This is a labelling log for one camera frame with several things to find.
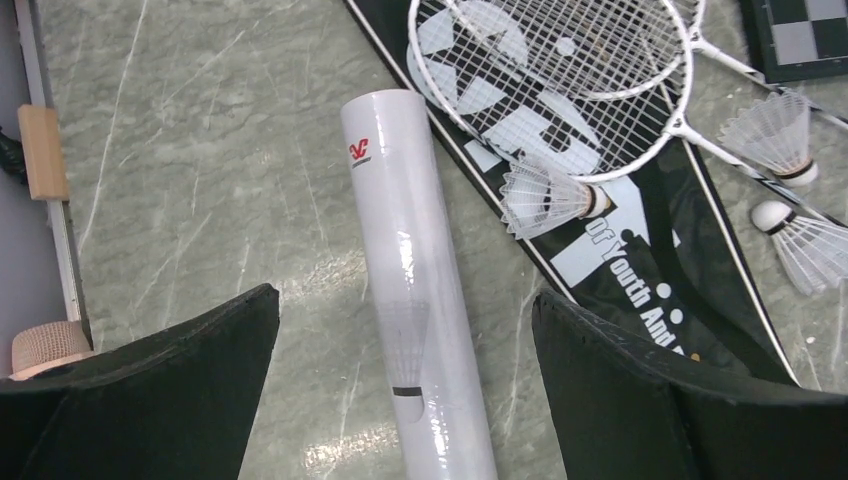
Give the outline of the white shuttlecock tube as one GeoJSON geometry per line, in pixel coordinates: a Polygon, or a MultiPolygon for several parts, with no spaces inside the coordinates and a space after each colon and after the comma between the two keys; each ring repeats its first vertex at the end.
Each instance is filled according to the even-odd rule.
{"type": "Polygon", "coordinates": [[[405,475],[494,479],[425,100],[380,90],[340,114],[405,475]]]}

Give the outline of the white shuttlecock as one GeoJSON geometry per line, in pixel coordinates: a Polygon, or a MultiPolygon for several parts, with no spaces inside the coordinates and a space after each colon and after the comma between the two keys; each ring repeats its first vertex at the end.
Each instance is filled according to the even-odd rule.
{"type": "Polygon", "coordinates": [[[503,174],[501,221],[517,240],[529,240],[572,220],[594,218],[611,201],[596,185],[579,182],[543,160],[525,157],[503,174]]]}
{"type": "Polygon", "coordinates": [[[719,142],[761,165],[789,187],[802,187],[818,177],[809,148],[810,107],[798,93],[770,93],[741,109],[720,126],[719,142]]]}
{"type": "Polygon", "coordinates": [[[766,200],[750,211],[753,225],[770,238],[789,280],[812,296],[836,289],[847,279],[847,229],[797,214],[766,200]]]}

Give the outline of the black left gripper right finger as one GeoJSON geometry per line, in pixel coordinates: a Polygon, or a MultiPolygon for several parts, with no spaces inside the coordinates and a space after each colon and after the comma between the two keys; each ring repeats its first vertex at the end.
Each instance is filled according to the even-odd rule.
{"type": "Polygon", "coordinates": [[[571,479],[843,479],[843,394],[732,373],[541,291],[532,331],[571,479]]]}

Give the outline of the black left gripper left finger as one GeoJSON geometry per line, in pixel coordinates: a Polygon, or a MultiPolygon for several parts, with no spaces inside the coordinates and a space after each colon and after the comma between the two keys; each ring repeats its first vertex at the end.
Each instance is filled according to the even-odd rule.
{"type": "Polygon", "coordinates": [[[280,324],[259,285],[193,319],[1,383],[5,479],[235,479],[280,324]]]}

